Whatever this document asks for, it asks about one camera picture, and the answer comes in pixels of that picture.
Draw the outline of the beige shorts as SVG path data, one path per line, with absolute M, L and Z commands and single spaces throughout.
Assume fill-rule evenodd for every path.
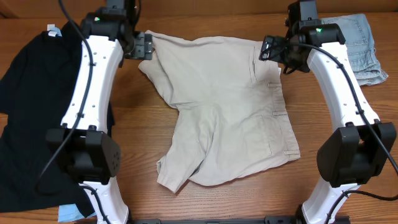
M 280 68 L 259 60 L 259 41 L 152 38 L 153 58 L 139 69 L 178 111 L 172 145 L 157 162 L 160 185 L 220 185 L 299 159 Z

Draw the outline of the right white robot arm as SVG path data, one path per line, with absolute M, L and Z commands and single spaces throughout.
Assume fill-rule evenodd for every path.
M 360 190 L 378 176 L 389 161 L 396 161 L 391 149 L 397 133 L 392 123 L 382 123 L 370 107 L 348 60 L 345 38 L 337 24 L 306 26 L 286 37 L 264 38 L 259 59 L 284 65 L 284 73 L 313 72 L 326 99 L 333 127 L 332 135 L 317 152 L 320 173 L 310 197 L 294 216 L 266 217 L 266 223 L 349 223 L 336 214 L 352 194 L 384 201 L 381 196 Z

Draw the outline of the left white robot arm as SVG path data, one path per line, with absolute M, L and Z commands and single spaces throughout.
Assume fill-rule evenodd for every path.
M 108 1 L 82 20 L 76 30 L 82 54 L 72 99 L 60 127 L 46 134 L 51 161 L 86 192 L 98 223 L 132 223 L 116 180 L 121 150 L 108 134 L 108 109 L 124 60 L 152 59 L 152 36 L 134 29 L 139 16 L 135 5 Z

